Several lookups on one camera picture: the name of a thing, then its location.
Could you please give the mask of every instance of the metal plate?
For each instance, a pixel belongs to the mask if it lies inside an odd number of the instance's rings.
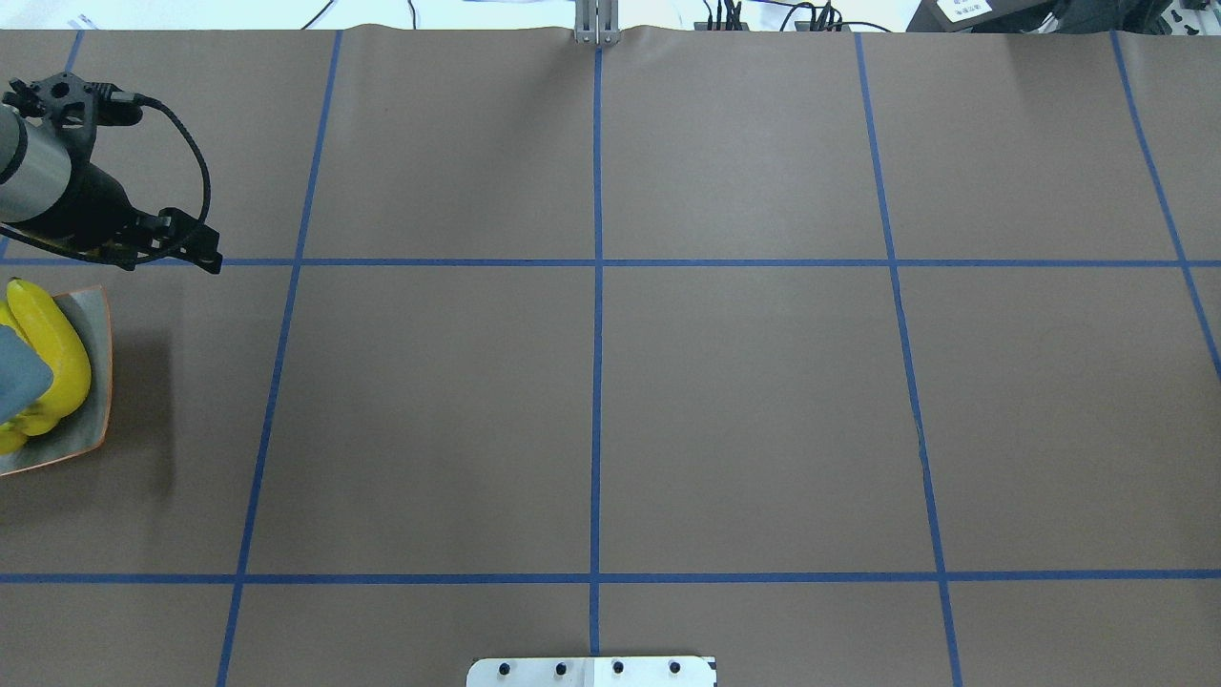
[[[484,659],[466,687],[714,687],[717,659],[707,656],[607,656]]]

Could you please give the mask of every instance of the metal bracket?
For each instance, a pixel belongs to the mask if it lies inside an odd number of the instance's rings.
[[[711,656],[484,659],[466,687],[717,687]]]
[[[576,0],[573,37],[585,45],[619,43],[619,0]]]

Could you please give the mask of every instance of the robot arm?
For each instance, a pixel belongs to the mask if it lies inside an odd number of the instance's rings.
[[[155,98],[112,83],[57,73],[32,84],[12,79],[0,106],[0,234],[57,255],[126,270],[177,257],[217,273],[220,236],[204,221],[211,199],[208,165],[178,117]],[[177,207],[150,214],[89,161],[99,126],[133,126],[142,107],[165,113],[187,140],[204,181],[195,218]],[[42,118],[35,126],[31,118]]]

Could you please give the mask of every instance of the black cable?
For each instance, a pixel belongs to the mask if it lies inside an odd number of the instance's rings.
[[[725,4],[725,31],[737,31],[734,0],[718,0],[718,2]]]
[[[204,183],[204,198],[203,201],[199,204],[199,218],[195,220],[195,226],[188,228],[186,232],[183,232],[182,236],[170,242],[167,245],[164,245],[156,253],[149,253],[143,257],[136,257],[129,262],[132,265],[143,265],[144,262],[151,262],[153,260],[160,260],[161,257],[167,257],[170,255],[173,255],[192,238],[195,237],[195,233],[199,231],[199,227],[203,226],[204,221],[208,220],[208,209],[212,204],[212,177],[208,173],[208,162],[204,161],[204,154],[199,150],[199,144],[195,143],[195,138],[190,135],[190,132],[187,131],[187,126],[182,123],[182,120],[178,118],[178,115],[173,113],[173,110],[171,110],[168,105],[158,100],[156,98],[149,98],[148,95],[140,95],[136,99],[136,101],[147,107],[153,107],[154,110],[158,110],[159,112],[165,115],[166,118],[170,120],[170,123],[173,124],[173,128],[178,129],[178,133],[182,134],[182,139],[187,142],[187,145],[190,148],[190,153],[195,156],[195,162],[199,164],[199,177]]]
[[[827,28],[824,28],[823,31],[833,31],[833,29],[836,29],[836,28],[839,28],[841,26],[856,26],[856,24],[860,24],[860,26],[872,26],[873,28],[884,31],[886,33],[894,33],[889,28],[886,28],[886,27],[884,27],[882,24],[875,24],[873,22],[835,22],[833,24],[827,24]]]
[[[326,11],[331,9],[331,5],[335,5],[335,0],[326,0],[326,5],[324,5],[322,9],[319,10],[316,15],[314,15],[313,20],[305,22],[305,26],[302,27],[302,31],[305,31],[306,28],[314,26],[314,22],[316,22],[319,17],[325,15]]]
[[[784,31],[784,28],[786,26],[789,26],[789,20],[792,18],[792,13],[796,12],[797,10],[800,10],[802,7],[808,9],[810,10],[810,22],[811,23],[813,23],[813,21],[814,21],[814,12],[818,11],[818,7],[814,7],[814,5],[812,2],[797,2],[796,5],[789,5],[788,2],[772,2],[772,4],[773,5],[788,5],[788,7],[789,7],[789,13],[785,15],[784,16],[784,21],[780,22],[780,31]]]
[[[810,31],[823,31],[823,27],[832,23],[832,4],[828,2],[823,5],[821,12],[818,12],[818,18],[810,22]]]
[[[194,137],[190,135],[190,132],[187,131],[187,127],[186,124],[182,123],[182,120],[179,120],[178,116],[173,113],[173,110],[171,110],[165,103],[158,100],[156,98],[149,98],[148,95],[139,95],[139,94],[136,95],[134,103],[138,105],[153,107],[154,110],[158,110],[161,113],[164,113],[166,118],[170,120],[170,123],[172,123],[173,127],[178,129],[178,133],[182,134],[182,138],[187,142],[187,145],[190,146],[192,154],[195,155],[195,162],[199,164],[199,176],[203,178],[204,182],[204,199],[199,206],[199,218],[195,220],[194,226],[183,232],[182,236],[179,236],[178,238],[159,248],[155,253],[149,253],[148,255],[140,257],[117,257],[117,259],[101,257],[96,255],[90,255],[88,253],[77,253],[73,250],[68,250],[67,248],[61,248],[54,243],[46,243],[45,240],[38,240],[37,238],[31,238],[29,236],[26,236],[24,233],[21,233],[18,231],[13,231],[4,225],[0,225],[0,234],[7,236],[9,238],[12,238],[18,243],[24,243],[26,245],[33,245],[34,248],[46,250],[48,253],[53,253],[55,255],[60,255],[61,257],[72,257],[73,260],[81,260],[84,262],[94,262],[99,265],[115,265],[115,266],[136,266],[136,265],[143,265],[145,262],[151,262],[153,260],[160,260],[161,257],[168,257],[175,253],[177,253],[179,249],[182,249],[182,246],[186,245],[192,238],[194,238],[195,233],[199,231],[199,227],[203,226],[204,221],[208,218],[208,209],[211,206],[212,203],[212,179],[211,176],[208,173],[208,162],[204,161],[204,154],[199,150],[199,145],[195,143]]]

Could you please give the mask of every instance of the grid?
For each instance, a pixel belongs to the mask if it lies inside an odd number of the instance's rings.
[[[83,32],[78,32],[67,60],[67,70],[81,49]],[[589,650],[593,655],[601,653],[601,588],[603,584],[821,584],[821,583],[935,583],[939,591],[941,621],[944,625],[946,655],[952,683],[958,687],[965,683],[960,666],[958,646],[951,603],[951,583],[965,582],[1050,582],[1050,581],[1140,581],[1140,580],[1221,580],[1221,569],[1142,569],[1142,570],[1013,570],[1013,571],[972,571],[950,570],[946,566],[941,544],[940,519],[938,514],[934,473],[929,462],[929,449],[924,437],[924,420],[921,408],[918,387],[918,366],[913,361],[912,342],[908,334],[908,321],[904,303],[901,276],[906,270],[921,267],[1096,267],[1096,268],[1155,268],[1175,267],[1181,270],[1192,305],[1199,320],[1212,365],[1221,377],[1221,356],[1219,356],[1205,306],[1199,294],[1195,270],[1221,267],[1221,260],[1192,260],[1188,257],[1179,238],[1175,217],[1167,200],[1154,154],[1150,150],[1140,113],[1133,96],[1128,70],[1118,35],[1110,35],[1115,60],[1127,99],[1129,116],[1136,139],[1148,166],[1150,183],[1156,193],[1166,229],[1175,250],[1175,259],[928,259],[900,257],[891,232],[890,210],[886,196],[885,164],[879,151],[878,133],[874,122],[873,99],[869,90],[869,74],[866,48],[860,35],[855,37],[857,66],[860,72],[861,96],[868,131],[872,171],[875,181],[877,204],[885,243],[884,259],[617,259],[607,257],[603,251],[603,211],[602,211],[602,99],[603,99],[603,52],[597,50],[592,57],[593,68],[593,137],[592,137],[592,193],[593,216],[592,233],[595,244],[593,259],[530,259],[530,257],[325,257],[306,256],[305,245],[310,227],[314,192],[319,168],[325,154],[327,118],[331,110],[336,73],[339,63],[343,32],[335,34],[331,59],[322,98],[321,116],[317,122],[317,134],[310,164],[309,183],[302,207],[300,225],[292,257],[234,257],[228,260],[230,268],[258,266],[291,267],[283,317],[280,326],[275,364],[267,392],[263,432],[250,484],[249,500],[245,511],[242,544],[236,571],[232,575],[158,575],[158,574],[2,574],[0,584],[43,583],[43,584],[211,584],[232,587],[232,599],[228,610],[216,685],[225,685],[228,676],[234,638],[242,614],[243,591],[247,586],[302,586],[302,584],[342,584],[342,586],[495,586],[495,584],[581,584],[589,589]],[[2,265],[71,265],[70,260],[57,257],[4,256],[7,239],[0,243],[0,264]],[[164,262],[159,267],[186,266],[182,262]],[[250,547],[254,537],[255,520],[263,488],[269,445],[277,403],[280,400],[281,378],[284,356],[289,347],[294,305],[298,284],[304,267],[319,266],[459,266],[459,267],[580,267],[593,275],[593,322],[592,322],[592,434],[590,438],[590,550],[587,574],[454,574],[454,575],[264,575],[248,572]],[[606,270],[647,268],[647,267],[874,267],[885,268],[889,273],[894,299],[895,317],[902,353],[902,365],[906,376],[906,389],[912,421],[918,441],[918,460],[923,481],[924,508],[928,521],[929,544],[933,553],[934,570],[900,572],[658,572],[623,574],[603,572],[601,565],[601,523],[602,523],[602,388],[603,388],[603,293]]]

